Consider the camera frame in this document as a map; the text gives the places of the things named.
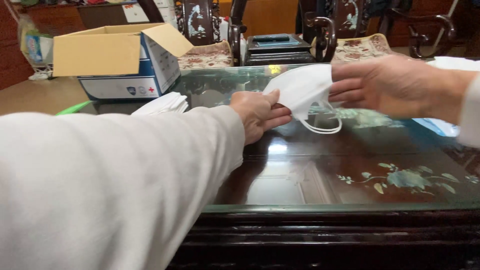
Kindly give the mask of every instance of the face mask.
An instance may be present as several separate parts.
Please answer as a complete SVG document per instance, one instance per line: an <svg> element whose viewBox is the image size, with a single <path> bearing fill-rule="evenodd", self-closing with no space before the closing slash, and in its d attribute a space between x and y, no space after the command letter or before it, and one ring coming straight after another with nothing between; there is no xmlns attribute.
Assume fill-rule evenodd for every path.
<svg viewBox="0 0 480 270"><path fill-rule="evenodd" d="M328 93L332 83L331 65L309 65L289 70L273 78L265 87L263 94L266 95L275 89L280 89L278 103L289 108L293 117L300 120L312 132L333 134L342 128L340 119L338 119L338 127L332 129L313 127L305 121L308 120L308 110L314 102L321 107L333 110L332 105L328 103Z"/></svg>

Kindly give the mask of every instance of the side table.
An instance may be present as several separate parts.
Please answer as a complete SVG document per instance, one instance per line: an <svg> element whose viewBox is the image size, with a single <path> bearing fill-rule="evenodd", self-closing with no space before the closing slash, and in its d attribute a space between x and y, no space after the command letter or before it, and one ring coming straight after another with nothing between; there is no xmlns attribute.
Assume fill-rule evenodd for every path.
<svg viewBox="0 0 480 270"><path fill-rule="evenodd" d="M253 36L247 39L245 66L265 66L271 64L308 64L315 63L310 54L311 45L295 34L289 34L298 44L262 47L253 42Z"/></svg>

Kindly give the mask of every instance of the floral cushion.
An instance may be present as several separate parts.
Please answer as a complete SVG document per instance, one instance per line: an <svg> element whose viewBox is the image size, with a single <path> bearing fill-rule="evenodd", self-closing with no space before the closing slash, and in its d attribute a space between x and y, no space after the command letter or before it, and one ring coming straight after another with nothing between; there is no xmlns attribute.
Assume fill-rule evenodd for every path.
<svg viewBox="0 0 480 270"><path fill-rule="evenodd" d="M178 58L180 69L231 67L232 53L227 41L195 46Z"/></svg>
<svg viewBox="0 0 480 270"><path fill-rule="evenodd" d="M312 55L315 55L316 39L312 42ZM331 63L352 62L388 54L399 54L390 49L387 39L382 34L369 37L338 39Z"/></svg>

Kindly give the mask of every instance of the clothes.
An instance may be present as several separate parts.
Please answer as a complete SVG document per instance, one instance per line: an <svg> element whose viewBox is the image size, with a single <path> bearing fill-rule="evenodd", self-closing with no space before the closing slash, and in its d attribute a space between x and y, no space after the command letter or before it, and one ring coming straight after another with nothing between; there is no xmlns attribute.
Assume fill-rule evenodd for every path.
<svg viewBox="0 0 480 270"><path fill-rule="evenodd" d="M460 134L457 139L461 144L480 147L480 73L470 83L465 92L460 115Z"/></svg>
<svg viewBox="0 0 480 270"><path fill-rule="evenodd" d="M0 117L0 269L161 270L245 134L229 106Z"/></svg>

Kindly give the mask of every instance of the open cardboard box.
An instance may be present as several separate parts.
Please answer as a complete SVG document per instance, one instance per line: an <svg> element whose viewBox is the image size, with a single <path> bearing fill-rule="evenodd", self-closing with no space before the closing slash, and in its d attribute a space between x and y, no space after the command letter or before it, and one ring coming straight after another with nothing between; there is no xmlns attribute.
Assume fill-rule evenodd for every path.
<svg viewBox="0 0 480 270"><path fill-rule="evenodd" d="M171 24L104 26L54 37L53 76L78 76L91 100L157 98L193 45Z"/></svg>

